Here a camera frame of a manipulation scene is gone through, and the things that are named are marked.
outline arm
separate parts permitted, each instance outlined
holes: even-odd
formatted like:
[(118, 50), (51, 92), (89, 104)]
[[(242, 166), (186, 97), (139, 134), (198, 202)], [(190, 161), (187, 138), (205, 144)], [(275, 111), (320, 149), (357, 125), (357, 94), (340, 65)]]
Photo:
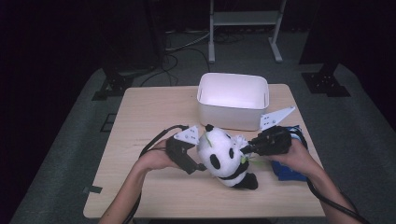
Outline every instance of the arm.
[[(311, 157), (303, 144), (301, 144), (297, 139), (291, 140), (291, 147), (287, 154), (268, 156), (267, 158), (274, 161), (280, 161), (289, 166), (289, 168), (305, 175), (311, 180), (312, 184), (321, 195), (349, 210), (354, 211), (353, 207), (339, 192), (338, 188), (334, 185), (327, 173)], [(360, 223), (355, 218), (336, 210), (326, 203), (320, 202), (320, 204), (330, 223)]]
[[(165, 148), (162, 140), (153, 148)], [(164, 150), (150, 150), (144, 154), (132, 167), (120, 191), (111, 205), (103, 213), (99, 223), (122, 223), (129, 215), (143, 188), (146, 174), (151, 170), (160, 170), (166, 167), (176, 167)]]

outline white plastic bin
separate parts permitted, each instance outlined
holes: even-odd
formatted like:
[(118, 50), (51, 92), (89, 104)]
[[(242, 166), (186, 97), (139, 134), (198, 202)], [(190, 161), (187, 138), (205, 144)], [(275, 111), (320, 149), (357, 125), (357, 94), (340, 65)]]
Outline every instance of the white plastic bin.
[(257, 131), (269, 105), (268, 83), (258, 76), (206, 73), (201, 77), (197, 100), (203, 125)]

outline panda head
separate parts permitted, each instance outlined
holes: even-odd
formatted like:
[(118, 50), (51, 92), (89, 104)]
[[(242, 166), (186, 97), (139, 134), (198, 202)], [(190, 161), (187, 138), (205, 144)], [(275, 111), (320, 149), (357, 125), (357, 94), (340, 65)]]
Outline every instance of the panda head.
[(244, 156), (233, 137), (210, 124), (205, 126), (197, 150), (205, 167), (218, 177), (232, 175)]

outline panda plush toy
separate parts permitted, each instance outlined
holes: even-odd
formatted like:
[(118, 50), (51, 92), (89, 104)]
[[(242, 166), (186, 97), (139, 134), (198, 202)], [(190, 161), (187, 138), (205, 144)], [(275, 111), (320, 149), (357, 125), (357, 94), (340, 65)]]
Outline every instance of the panda plush toy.
[(256, 189), (259, 184), (254, 174), (248, 173), (248, 157), (240, 149), (248, 141), (242, 135), (231, 137), (221, 128), (210, 124), (197, 146), (198, 155), (207, 170), (227, 187)]

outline gray carpet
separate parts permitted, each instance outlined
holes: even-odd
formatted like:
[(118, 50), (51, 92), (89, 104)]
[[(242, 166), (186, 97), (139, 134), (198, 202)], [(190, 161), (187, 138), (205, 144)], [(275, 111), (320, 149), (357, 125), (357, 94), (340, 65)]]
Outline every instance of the gray carpet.
[[(298, 64), (307, 33), (279, 34), (283, 63), (275, 63), (266, 40), (268, 35), (238, 35), (235, 36), (241, 38), (238, 42), (216, 45), (216, 62), (209, 65), (210, 71), (263, 76), (270, 84), (289, 85), (323, 166), (334, 182), (369, 221), (394, 223), (395, 132), (355, 75), (341, 64), (335, 76), (347, 88), (350, 97), (331, 98), (326, 94), (310, 93), (301, 73), (318, 71), (320, 64)], [(196, 37), (170, 35), (168, 46), (180, 46)], [(207, 55), (206, 43), (191, 48)], [(203, 54), (192, 49), (173, 53), (177, 66), (169, 71), (172, 77), (160, 74), (144, 86), (198, 85), (201, 75), (209, 71)], [(165, 57), (163, 67), (170, 68), (175, 62), (174, 57)], [(136, 78), (133, 85), (140, 86), (149, 76)], [(109, 133), (100, 132), (102, 125), (108, 114), (117, 113), (121, 101), (121, 97), (92, 101), (104, 80), (101, 69), (92, 74), (11, 223), (97, 223), (83, 216), (88, 197), (85, 188), (93, 182), (109, 136)], [(285, 224), (326, 223), (320, 217), (274, 217), (270, 220)]]

